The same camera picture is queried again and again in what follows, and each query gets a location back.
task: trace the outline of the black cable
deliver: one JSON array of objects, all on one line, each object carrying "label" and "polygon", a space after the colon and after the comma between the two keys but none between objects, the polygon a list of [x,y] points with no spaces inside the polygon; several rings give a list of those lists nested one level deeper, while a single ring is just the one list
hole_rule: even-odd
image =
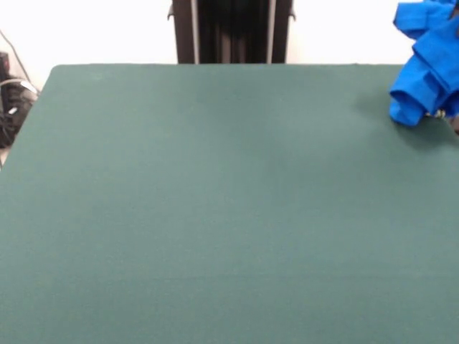
[{"label": "black cable", "polygon": [[30,82],[29,74],[27,74],[27,71],[26,71],[26,69],[24,68],[24,65],[22,64],[22,61],[21,61],[21,59],[19,58],[19,55],[17,54],[16,48],[15,48],[14,45],[11,43],[11,41],[5,36],[5,34],[2,32],[1,29],[0,29],[0,36],[1,36],[1,38],[3,38],[3,40],[4,40],[4,41],[9,45],[9,47],[11,48],[11,50],[12,50],[12,52],[13,52],[13,55],[14,55],[14,57],[16,58],[17,63],[19,63],[19,66],[21,67],[22,72],[24,73],[24,76],[26,77],[27,81]]},{"label": "black cable", "polygon": [[11,83],[4,87],[8,92],[9,107],[0,111],[0,149],[12,146],[34,103],[32,99],[24,96],[24,92],[28,91],[20,83]]}]

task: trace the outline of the white wall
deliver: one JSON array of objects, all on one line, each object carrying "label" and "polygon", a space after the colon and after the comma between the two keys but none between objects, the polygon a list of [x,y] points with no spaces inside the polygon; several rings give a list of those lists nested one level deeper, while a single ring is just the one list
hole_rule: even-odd
[{"label": "white wall", "polygon": [[[289,63],[403,63],[397,0],[295,0]],[[176,63],[171,0],[0,0],[0,28],[41,87],[59,64]],[[0,49],[8,50],[0,40]],[[13,64],[13,70],[19,69]]]}]

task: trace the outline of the blue fabric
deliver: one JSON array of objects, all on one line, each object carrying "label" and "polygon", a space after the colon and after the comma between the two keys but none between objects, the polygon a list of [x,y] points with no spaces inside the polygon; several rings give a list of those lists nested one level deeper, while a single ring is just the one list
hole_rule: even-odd
[{"label": "blue fabric", "polygon": [[455,4],[456,0],[424,0],[425,2],[440,2],[441,4]]},{"label": "blue fabric", "polygon": [[[397,10],[396,25],[407,36],[418,38],[413,45],[413,56],[390,90],[390,116],[404,125],[416,125],[426,113],[435,114],[439,109],[443,109],[447,117],[459,113],[459,17],[448,20],[453,7],[441,5],[449,9],[440,21],[438,14],[446,12],[439,10],[440,7],[430,11],[432,4],[440,5],[434,1],[400,4],[403,6]],[[434,13],[435,20],[429,20],[429,15]]]},{"label": "blue fabric", "polygon": [[453,7],[434,1],[401,3],[395,13],[394,25],[409,38],[418,39],[426,31],[446,22]]}]

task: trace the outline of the green table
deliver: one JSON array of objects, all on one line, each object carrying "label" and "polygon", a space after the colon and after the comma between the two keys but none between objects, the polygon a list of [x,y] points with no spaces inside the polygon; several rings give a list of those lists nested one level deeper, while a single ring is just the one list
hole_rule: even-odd
[{"label": "green table", "polygon": [[0,343],[459,343],[459,144],[398,67],[58,67],[0,175]]}]

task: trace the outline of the black metal stand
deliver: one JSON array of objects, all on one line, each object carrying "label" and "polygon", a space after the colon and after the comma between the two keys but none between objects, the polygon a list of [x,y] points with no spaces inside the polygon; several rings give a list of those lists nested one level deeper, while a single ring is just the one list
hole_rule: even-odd
[{"label": "black metal stand", "polygon": [[196,0],[195,4],[193,10],[192,0],[173,0],[179,63],[285,63],[293,0],[275,2],[271,54],[270,0]]}]

